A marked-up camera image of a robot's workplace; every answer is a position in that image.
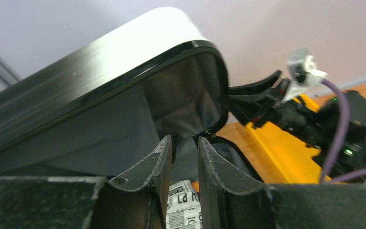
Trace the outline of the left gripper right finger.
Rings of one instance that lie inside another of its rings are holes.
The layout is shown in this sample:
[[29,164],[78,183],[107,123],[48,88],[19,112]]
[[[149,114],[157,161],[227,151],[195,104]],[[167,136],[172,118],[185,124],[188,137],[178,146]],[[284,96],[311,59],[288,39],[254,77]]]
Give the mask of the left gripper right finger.
[[267,184],[200,137],[199,188],[205,229],[366,229],[365,184]]

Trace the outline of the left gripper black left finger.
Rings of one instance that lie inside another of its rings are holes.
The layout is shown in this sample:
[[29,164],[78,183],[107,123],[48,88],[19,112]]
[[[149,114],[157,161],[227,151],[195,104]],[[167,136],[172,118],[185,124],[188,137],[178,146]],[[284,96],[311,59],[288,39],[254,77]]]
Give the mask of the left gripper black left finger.
[[167,135],[112,179],[0,177],[0,229],[163,229],[172,157]]

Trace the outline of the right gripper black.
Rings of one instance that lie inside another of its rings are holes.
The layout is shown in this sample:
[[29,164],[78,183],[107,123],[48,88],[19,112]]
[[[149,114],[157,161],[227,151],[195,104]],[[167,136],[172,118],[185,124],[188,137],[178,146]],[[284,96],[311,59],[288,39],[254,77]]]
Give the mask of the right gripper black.
[[282,71],[277,70],[258,82],[230,87],[227,94],[219,96],[219,103],[242,126],[251,123],[252,128],[257,129],[270,122],[304,142],[307,147],[327,149],[328,140],[313,122],[315,112],[293,99],[281,102],[290,85],[289,80],[282,80],[273,88],[281,74]]

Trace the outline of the newspaper print garment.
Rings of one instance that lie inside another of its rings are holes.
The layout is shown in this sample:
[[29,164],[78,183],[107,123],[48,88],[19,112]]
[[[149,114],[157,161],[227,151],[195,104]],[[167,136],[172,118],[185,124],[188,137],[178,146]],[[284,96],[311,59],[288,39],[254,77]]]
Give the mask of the newspaper print garment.
[[189,180],[169,186],[166,228],[202,229],[202,213],[199,194]]

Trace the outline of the black white space suitcase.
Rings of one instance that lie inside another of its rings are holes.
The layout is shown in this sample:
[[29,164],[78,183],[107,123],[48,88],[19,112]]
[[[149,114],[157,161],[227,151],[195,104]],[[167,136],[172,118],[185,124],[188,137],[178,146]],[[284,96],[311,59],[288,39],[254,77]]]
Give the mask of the black white space suitcase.
[[153,9],[0,92],[0,176],[114,177],[170,136],[172,183],[198,179],[199,137],[259,178],[217,135],[228,79],[183,11]]

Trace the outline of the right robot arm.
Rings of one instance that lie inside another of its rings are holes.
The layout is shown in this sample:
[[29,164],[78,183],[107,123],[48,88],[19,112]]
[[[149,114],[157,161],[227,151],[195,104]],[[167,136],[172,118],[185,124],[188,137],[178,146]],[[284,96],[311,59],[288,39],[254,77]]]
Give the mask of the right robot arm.
[[276,71],[264,80],[232,87],[219,97],[247,127],[289,183],[363,183],[366,180],[366,98],[340,91],[318,106],[291,95],[297,81]]

